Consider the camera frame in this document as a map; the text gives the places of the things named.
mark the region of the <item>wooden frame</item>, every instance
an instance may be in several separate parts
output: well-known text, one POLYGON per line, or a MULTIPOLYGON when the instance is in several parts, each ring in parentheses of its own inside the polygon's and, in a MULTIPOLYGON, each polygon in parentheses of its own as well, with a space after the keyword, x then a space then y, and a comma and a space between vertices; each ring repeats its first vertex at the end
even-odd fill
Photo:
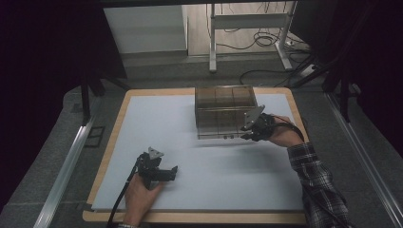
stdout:
MULTIPOLYGON (((288 104, 291 108, 296 126, 301 130, 306 142, 308 136, 299 116, 296 102, 288 88, 254 88, 255 94, 285 94, 288 104)), ((109 142, 106 146, 106 152, 101 161, 91 192, 87 199, 87 204, 92 204, 96 194, 101 186, 105 176, 110 158, 112 156, 115 143, 121 130, 122 122, 125 118, 127 106, 132 96, 181 96, 195 94, 195 88, 169 88, 169 89, 132 89, 125 94, 124 101, 119 111, 116 123, 113 127, 109 142)), ((83 219, 85 221, 107 221, 110 213, 84 211, 83 219)), ((114 221, 123 220, 125 213, 116 213, 114 221)), ((305 224, 305 214, 303 211, 297 212, 149 212, 145 215, 143 222, 162 222, 162 223, 287 223, 287 224, 305 224)))

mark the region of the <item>metal rail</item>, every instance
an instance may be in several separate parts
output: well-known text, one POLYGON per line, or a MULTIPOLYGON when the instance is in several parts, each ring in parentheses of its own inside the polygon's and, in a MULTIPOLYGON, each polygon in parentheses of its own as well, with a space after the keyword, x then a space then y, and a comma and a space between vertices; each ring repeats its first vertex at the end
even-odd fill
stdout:
POLYGON ((336 115, 336 118, 341 125, 341 128, 350 141, 350 144, 352 145, 355 154, 359 162, 361 163, 361 166, 363 167, 371 184, 373 185, 375 192, 378 194, 380 200, 385 206, 386 211, 391 217, 394 227, 403 228, 403 214, 399 203, 389 189, 388 185, 380 176, 371 158, 368 156, 365 147, 356 135, 353 127, 349 123, 347 123, 341 116, 335 96, 329 93, 325 93, 325 96, 328 99, 332 110, 334 111, 334 114, 336 115))
POLYGON ((86 142, 86 137, 88 136, 89 130, 94 123, 95 116, 98 113, 98 108, 101 104, 101 98, 95 98, 95 101, 91 106, 92 116, 90 117, 86 126, 81 126, 74 142, 68 151, 65 162, 63 163, 62 168, 60 169, 59 175, 56 178, 56 181, 53 183, 53 187, 51 188, 48 198, 45 201, 44 207, 42 208, 41 213, 39 214, 38 219, 35 222, 34 228, 46 228, 50 226, 50 223, 53 219, 53 216, 56 212, 57 206, 59 205, 60 199, 65 193, 66 186, 71 177, 71 174, 74 170, 74 167, 77 163, 78 158, 80 157, 81 151, 86 142))

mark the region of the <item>white board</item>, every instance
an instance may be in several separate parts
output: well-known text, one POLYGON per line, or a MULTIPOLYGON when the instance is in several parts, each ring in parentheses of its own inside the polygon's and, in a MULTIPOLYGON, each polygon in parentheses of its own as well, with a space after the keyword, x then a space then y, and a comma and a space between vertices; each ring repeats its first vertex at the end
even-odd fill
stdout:
MULTIPOLYGON (((256 97, 265 113, 294 121, 285 95, 256 97)), ((302 210, 299 179, 286 148, 243 139, 198 140, 193 95, 131 98, 93 210, 113 207, 148 146, 165 154, 161 169, 179 166, 154 210, 302 210)), ((119 208, 125 208, 125 199, 119 208)))

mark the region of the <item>hand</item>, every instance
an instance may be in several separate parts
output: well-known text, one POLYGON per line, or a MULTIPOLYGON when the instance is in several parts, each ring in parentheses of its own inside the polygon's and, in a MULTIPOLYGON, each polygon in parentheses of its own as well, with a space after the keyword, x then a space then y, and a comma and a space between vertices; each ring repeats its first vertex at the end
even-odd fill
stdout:
POLYGON ((151 208, 162 189, 162 182, 158 183, 152 190, 146 189, 143 184, 143 178, 139 174, 135 174, 125 192, 126 213, 124 224, 139 226, 143 216, 151 208))
MULTIPOLYGON (((274 116, 276 123, 290 123, 290 118, 285 116, 274 116)), ((299 137, 297 132, 286 126, 279 126, 275 128, 273 135, 269 138, 269 141, 284 147, 290 147, 293 145, 302 144, 303 140, 299 137)))

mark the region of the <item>plaid sleeve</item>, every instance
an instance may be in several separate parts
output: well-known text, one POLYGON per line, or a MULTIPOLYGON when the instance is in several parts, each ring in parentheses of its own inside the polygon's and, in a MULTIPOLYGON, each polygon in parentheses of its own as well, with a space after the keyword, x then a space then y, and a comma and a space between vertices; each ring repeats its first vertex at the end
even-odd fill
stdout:
POLYGON ((318 159, 311 144, 289 147, 288 156, 304 189, 302 201, 308 227, 354 227, 348 219, 346 200, 334 187, 332 173, 318 159))

